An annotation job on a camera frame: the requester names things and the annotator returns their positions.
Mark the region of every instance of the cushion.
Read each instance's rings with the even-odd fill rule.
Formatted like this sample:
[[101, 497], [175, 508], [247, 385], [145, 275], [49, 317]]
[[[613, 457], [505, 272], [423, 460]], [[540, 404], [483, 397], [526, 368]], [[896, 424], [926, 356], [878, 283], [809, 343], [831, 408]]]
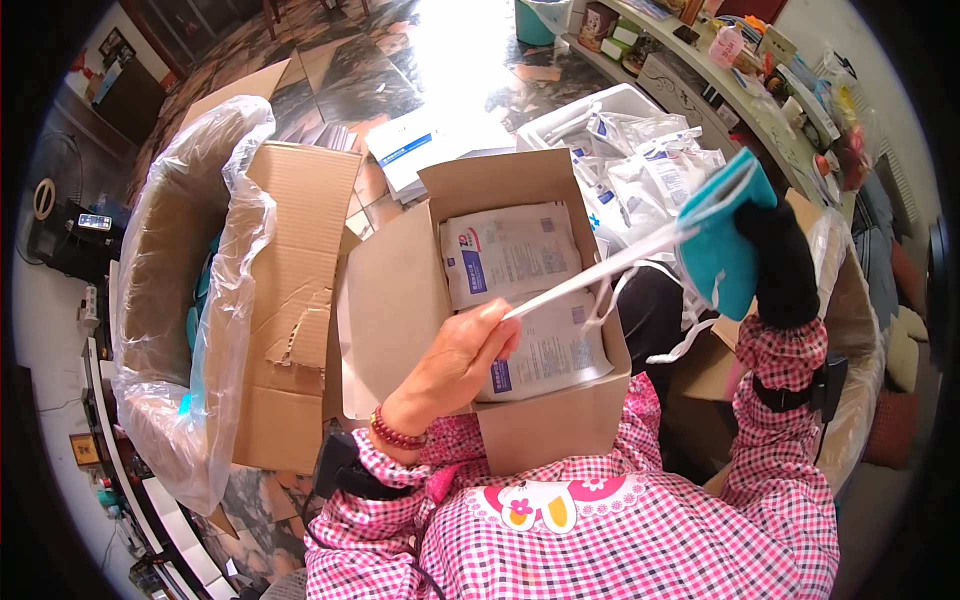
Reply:
[[918, 342], [929, 342], [930, 338], [926, 334], [926, 325], [920, 315], [913, 312], [906, 306], [901, 306], [897, 314], [897, 320], [906, 329], [906, 334]]
[[916, 394], [880, 391], [874, 424], [863, 452], [864, 462], [895, 470], [903, 468], [917, 430], [918, 403]]
[[887, 349], [887, 372], [894, 385], [904, 392], [913, 392], [917, 383], [920, 347], [906, 334], [897, 317], [890, 318], [890, 346]]
[[894, 270], [894, 280], [897, 282], [897, 287], [906, 296], [909, 307], [923, 312], [924, 278], [910, 262], [910, 258], [903, 251], [903, 246], [897, 240], [894, 240], [893, 249], [890, 253], [890, 266]]

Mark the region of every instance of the plastic liner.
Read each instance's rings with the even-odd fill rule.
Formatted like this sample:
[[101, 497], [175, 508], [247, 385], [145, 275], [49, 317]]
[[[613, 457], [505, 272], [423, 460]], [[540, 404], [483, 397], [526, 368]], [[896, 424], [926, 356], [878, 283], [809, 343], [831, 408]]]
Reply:
[[849, 226], [839, 212], [827, 208], [809, 235], [815, 240], [810, 250], [819, 270], [820, 314], [829, 349], [848, 360], [847, 381], [817, 462], [836, 496], [860, 462], [870, 436], [886, 355]]
[[537, 14], [543, 25], [555, 36], [566, 33], [566, 20], [573, 0], [520, 0]]
[[[247, 177], [274, 129], [266, 100], [236, 96], [178, 133], [150, 167], [120, 256], [118, 418], [163, 487], [202, 515], [227, 486], [250, 340], [250, 268], [274, 235], [276, 203]], [[184, 323], [220, 231], [191, 377]], [[206, 356], [211, 318], [225, 320], [229, 343]], [[206, 360], [228, 368], [204, 381]]]

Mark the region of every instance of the woman's hand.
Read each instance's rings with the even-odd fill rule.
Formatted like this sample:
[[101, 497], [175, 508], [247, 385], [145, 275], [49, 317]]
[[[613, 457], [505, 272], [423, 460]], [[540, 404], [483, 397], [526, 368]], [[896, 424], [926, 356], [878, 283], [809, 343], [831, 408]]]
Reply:
[[[430, 350], [383, 403], [384, 423], [397, 433], [418, 436], [437, 417], [470, 404], [490, 376], [493, 360], [507, 359], [519, 344], [520, 319], [500, 321], [511, 310], [498, 299], [447, 319]], [[416, 452], [373, 443], [401, 463], [416, 461]]]

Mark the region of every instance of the teal bucket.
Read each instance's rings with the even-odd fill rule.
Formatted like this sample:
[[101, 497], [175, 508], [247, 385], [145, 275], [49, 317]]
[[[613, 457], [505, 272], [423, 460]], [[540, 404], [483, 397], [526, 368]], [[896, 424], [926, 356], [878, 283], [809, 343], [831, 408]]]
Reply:
[[556, 36], [553, 35], [533, 9], [514, 0], [516, 19], [516, 38], [531, 46], [549, 46]]

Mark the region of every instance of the black cord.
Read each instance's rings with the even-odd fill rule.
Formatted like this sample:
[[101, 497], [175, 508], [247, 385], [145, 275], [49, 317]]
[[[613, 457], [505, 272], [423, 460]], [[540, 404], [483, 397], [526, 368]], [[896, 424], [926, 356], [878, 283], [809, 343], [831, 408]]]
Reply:
[[[306, 518], [306, 511], [307, 511], [307, 508], [310, 506], [310, 502], [313, 501], [314, 497], [315, 495], [313, 493], [313, 490], [311, 490], [310, 493], [306, 495], [306, 500], [303, 501], [303, 508], [300, 509], [300, 520], [303, 521], [303, 529], [306, 530], [306, 533], [310, 535], [310, 539], [312, 539], [313, 542], [316, 543], [318, 546], [320, 546], [324, 550], [334, 550], [335, 548], [331, 548], [330, 546], [324, 543], [321, 543], [320, 540], [317, 540], [317, 536], [313, 535], [313, 531], [310, 530], [310, 522]], [[435, 580], [433, 576], [430, 575], [430, 573], [427, 573], [422, 566], [417, 564], [416, 559], [414, 559], [414, 561], [410, 563], [410, 566], [412, 566], [415, 571], [417, 571], [420, 575], [423, 576], [424, 579], [426, 579], [426, 583], [429, 584], [430, 587], [433, 589], [433, 592], [437, 594], [437, 598], [439, 598], [440, 600], [446, 600], [444, 591], [440, 589], [440, 586], [437, 584], [437, 580]]]
[[113, 523], [113, 535], [110, 536], [109, 541], [107, 542], [107, 548], [104, 549], [104, 558], [100, 561], [100, 570], [104, 570], [104, 567], [107, 566], [107, 559], [110, 556], [110, 548], [113, 545], [113, 539], [117, 537], [117, 523]]
[[820, 460], [820, 452], [824, 449], [824, 440], [827, 438], [827, 425], [829, 424], [830, 424], [829, 421], [824, 423], [824, 430], [820, 432], [820, 447], [817, 448], [817, 458], [813, 459], [814, 467], [817, 466], [817, 461]]
[[44, 408], [44, 409], [38, 410], [37, 412], [38, 412], [38, 413], [49, 413], [50, 411], [58, 411], [58, 410], [61, 409], [61, 408], [66, 408], [66, 405], [67, 405], [67, 404], [70, 404], [71, 402], [76, 402], [77, 400], [83, 400], [83, 398], [81, 398], [81, 397], [79, 397], [79, 398], [73, 398], [72, 400], [67, 400], [66, 402], [64, 402], [64, 403], [61, 404], [60, 406], [55, 406], [54, 408]]

